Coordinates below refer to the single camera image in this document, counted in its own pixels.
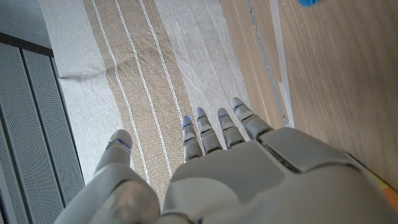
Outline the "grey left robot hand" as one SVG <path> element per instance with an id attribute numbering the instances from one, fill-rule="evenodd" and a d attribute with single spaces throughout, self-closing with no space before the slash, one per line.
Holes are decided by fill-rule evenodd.
<path id="1" fill-rule="evenodd" d="M 293 128 L 273 129 L 239 98 L 224 108 L 219 142 L 205 111 L 182 118 L 184 162 L 163 200 L 130 168 L 117 130 L 93 179 L 57 223 L 396 223 L 397 213 L 352 157 Z"/>

